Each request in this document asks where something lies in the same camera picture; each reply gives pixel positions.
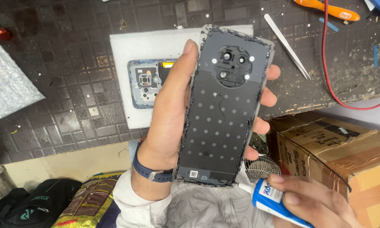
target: smartphone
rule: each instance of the smartphone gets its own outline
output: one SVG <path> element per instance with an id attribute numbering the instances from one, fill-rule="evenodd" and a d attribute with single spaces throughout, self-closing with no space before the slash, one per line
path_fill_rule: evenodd
<path id="1" fill-rule="evenodd" d="M 203 26 L 173 179 L 231 187 L 252 133 L 274 43 Z"/>
<path id="2" fill-rule="evenodd" d="M 153 108 L 176 59 L 131 60 L 128 62 L 132 105 L 137 109 Z"/>

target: cardboard box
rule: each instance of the cardboard box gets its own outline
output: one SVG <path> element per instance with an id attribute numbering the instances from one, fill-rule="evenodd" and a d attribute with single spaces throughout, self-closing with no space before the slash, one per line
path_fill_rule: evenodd
<path id="1" fill-rule="evenodd" d="M 380 131 L 312 112 L 271 125 L 283 174 L 309 176 L 338 191 L 363 225 L 380 227 Z"/>

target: tweezers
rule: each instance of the tweezers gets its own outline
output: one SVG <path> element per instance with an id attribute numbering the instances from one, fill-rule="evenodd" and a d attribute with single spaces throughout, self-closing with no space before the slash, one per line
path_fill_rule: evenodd
<path id="1" fill-rule="evenodd" d="M 311 79 L 307 71 L 305 70 L 303 64 L 298 59 L 297 55 L 294 53 L 294 51 L 291 49 L 289 43 L 284 38 L 283 34 L 280 32 L 280 30 L 277 28 L 276 24 L 273 22 L 273 20 L 270 18 L 268 14 L 265 14 L 266 22 L 269 24 L 270 28 L 273 30 L 274 34 L 276 34 L 277 38 L 280 40 L 280 43 L 282 43 L 283 47 L 287 50 L 289 53 L 291 59 L 294 61 L 294 63 L 297 65 L 298 69 L 300 69 L 301 73 L 303 73 L 305 79 L 307 77 Z"/>

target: orange toothbrush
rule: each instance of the orange toothbrush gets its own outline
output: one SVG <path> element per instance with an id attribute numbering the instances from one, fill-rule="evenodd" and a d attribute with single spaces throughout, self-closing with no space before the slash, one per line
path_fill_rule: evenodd
<path id="1" fill-rule="evenodd" d="M 304 7 L 317 8 L 319 10 L 325 11 L 325 4 L 320 3 L 317 0 L 294 0 L 294 1 Z M 334 17 L 346 20 L 346 21 L 360 20 L 359 14 L 352 12 L 350 10 L 344 9 L 344 8 L 340 8 L 340 7 L 328 6 L 328 14 Z"/>

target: white foam pad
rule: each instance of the white foam pad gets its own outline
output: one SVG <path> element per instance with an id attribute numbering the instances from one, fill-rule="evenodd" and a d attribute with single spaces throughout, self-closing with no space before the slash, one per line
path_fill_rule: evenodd
<path id="1" fill-rule="evenodd" d="M 253 35 L 253 25 L 223 26 Z M 199 42 L 201 28 L 161 30 L 144 33 L 110 35 L 111 48 L 117 70 L 119 87 L 127 118 L 128 128 L 136 129 L 151 125 L 153 108 L 136 109 L 132 105 L 127 64 L 130 60 L 178 58 L 188 39 Z"/>

